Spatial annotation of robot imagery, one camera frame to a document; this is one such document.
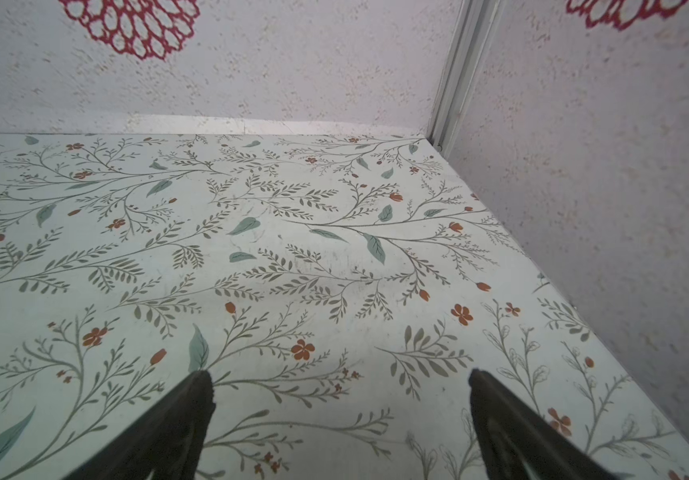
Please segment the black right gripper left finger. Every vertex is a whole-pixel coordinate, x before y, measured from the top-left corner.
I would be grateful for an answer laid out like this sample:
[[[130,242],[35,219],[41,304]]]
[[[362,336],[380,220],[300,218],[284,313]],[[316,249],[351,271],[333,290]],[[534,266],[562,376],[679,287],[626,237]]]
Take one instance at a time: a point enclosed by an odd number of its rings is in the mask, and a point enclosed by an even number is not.
[[[210,373],[192,372],[68,478],[195,478],[214,410]]]

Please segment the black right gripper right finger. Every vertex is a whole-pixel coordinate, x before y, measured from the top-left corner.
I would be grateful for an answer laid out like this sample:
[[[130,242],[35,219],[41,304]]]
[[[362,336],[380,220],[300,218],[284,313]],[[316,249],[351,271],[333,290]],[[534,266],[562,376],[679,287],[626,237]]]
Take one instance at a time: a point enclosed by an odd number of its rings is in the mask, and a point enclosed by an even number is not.
[[[470,404],[490,479],[614,480],[502,382],[485,370],[469,377]]]

